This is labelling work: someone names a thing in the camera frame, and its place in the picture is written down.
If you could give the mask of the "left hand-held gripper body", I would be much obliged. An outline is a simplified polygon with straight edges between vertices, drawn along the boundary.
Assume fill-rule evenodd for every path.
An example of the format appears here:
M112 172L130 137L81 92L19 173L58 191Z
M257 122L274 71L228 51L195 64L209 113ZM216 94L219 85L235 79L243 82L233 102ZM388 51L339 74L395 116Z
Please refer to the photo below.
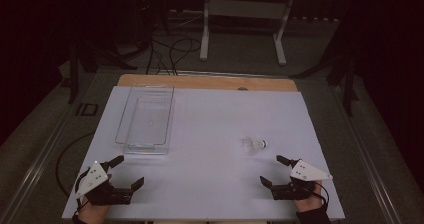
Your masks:
M104 171L102 163L97 161L83 172L75 184L75 198L78 203L85 197L91 204L98 206L128 205L133 192L130 188L116 188L109 179L108 171Z

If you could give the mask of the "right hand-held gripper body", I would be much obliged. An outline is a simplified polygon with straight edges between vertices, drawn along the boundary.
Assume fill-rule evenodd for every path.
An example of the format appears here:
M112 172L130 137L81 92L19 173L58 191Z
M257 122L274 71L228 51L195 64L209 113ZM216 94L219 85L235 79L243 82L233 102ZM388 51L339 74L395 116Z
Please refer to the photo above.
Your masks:
M270 189L274 200L303 200L314 193L315 182L321 180L332 180L333 176L317 167L303 161L296 160L297 164L291 167L290 182L285 185L274 185ZM322 197L327 201L329 196Z

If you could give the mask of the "clear plastic container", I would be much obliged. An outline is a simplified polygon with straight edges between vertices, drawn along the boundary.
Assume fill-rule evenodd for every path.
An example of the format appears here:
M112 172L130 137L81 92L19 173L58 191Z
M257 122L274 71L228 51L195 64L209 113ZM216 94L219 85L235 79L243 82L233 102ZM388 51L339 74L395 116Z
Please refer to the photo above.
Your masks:
M125 153L166 155L169 150L174 87L133 85L125 103L115 142Z

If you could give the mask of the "person's left hand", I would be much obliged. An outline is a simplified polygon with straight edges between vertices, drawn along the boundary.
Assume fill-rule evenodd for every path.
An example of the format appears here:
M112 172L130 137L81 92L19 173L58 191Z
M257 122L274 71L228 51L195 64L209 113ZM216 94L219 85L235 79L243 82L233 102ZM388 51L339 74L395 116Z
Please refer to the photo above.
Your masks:
M78 211L77 219L85 224L103 224L111 206L93 205L89 201Z

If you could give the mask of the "person's right hand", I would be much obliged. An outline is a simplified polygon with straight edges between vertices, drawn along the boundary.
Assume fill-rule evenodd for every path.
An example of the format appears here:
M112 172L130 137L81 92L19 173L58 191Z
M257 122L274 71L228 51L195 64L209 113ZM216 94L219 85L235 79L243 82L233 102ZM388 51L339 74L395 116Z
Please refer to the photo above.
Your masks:
M310 197L303 200L294 200L294 205L297 209L297 212L302 213L302 212L312 211L312 210L321 208L323 204L323 200L321 197L321 190L322 190L322 182L316 181L314 193Z

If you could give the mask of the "white table mat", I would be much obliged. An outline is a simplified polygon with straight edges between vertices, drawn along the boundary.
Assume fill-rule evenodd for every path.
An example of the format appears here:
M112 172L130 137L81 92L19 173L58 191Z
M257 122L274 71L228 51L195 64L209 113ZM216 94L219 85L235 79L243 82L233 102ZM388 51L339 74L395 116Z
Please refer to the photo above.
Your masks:
M254 155L242 139L265 140ZM128 155L112 183L143 177L130 204L111 208L115 221L273 221L295 219L289 201L276 201L260 177L286 184L290 170L277 155L328 168L299 92L178 89L166 155Z

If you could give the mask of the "dark metal stand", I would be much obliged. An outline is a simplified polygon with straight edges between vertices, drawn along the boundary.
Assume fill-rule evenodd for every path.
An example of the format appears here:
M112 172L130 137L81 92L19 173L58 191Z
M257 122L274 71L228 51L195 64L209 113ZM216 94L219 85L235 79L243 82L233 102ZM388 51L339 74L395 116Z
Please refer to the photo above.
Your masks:
M330 73L326 77L326 81L330 86L337 86L341 81L344 81L342 105L346 114L352 116L352 101L356 97L353 89L356 62L352 55L341 54L324 58L317 65L300 73L290 75L290 78L304 79L327 67L331 68Z
M142 50L137 50L126 54L114 54L87 40L71 42L68 51L69 77L64 79L63 84L70 88L69 104L76 100L79 93L79 66L88 73L94 73L99 67L96 58L100 57L121 69L135 70L135 67L127 64L127 61L142 53Z

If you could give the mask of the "white metal stand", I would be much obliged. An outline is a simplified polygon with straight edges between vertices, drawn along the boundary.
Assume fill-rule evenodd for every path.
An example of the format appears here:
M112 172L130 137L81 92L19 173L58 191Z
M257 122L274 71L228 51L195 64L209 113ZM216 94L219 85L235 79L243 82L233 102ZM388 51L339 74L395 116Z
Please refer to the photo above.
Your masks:
M262 18L280 21L279 29L273 34L273 42L278 64L285 66L287 64L287 60L282 44L282 36L288 23L293 2L294 0L285 0L283 3L241 0L204 0L203 33L199 56L200 60L206 61L208 59L210 16Z

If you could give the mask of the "black rectangular floor frame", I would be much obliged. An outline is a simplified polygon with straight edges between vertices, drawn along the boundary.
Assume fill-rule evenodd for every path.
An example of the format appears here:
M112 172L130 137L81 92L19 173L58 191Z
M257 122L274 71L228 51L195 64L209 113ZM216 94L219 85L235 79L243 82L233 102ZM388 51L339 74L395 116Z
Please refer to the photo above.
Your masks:
M76 111L76 116L95 116L98 108L98 104L80 103Z

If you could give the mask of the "metal floor rail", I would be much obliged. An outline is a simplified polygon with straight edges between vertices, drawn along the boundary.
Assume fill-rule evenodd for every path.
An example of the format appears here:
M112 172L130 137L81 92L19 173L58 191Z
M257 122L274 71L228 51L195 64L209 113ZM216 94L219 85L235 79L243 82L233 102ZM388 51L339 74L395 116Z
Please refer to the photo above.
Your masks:
M0 224L71 224L62 213L98 122L76 111L91 92L82 83L69 104L54 88L0 147Z
M398 211L396 210L392 199L390 198L386 185L384 184L378 170L371 158L370 153L365 145L364 139L359 132L358 126L353 117L347 114L343 106L343 93L340 87L330 86L330 93L335 100L338 109L342 112L342 117L349 131L353 135L354 148L358 154L358 158L363 166L364 172L370 183L371 189L380 206L382 214L388 224L403 224Z

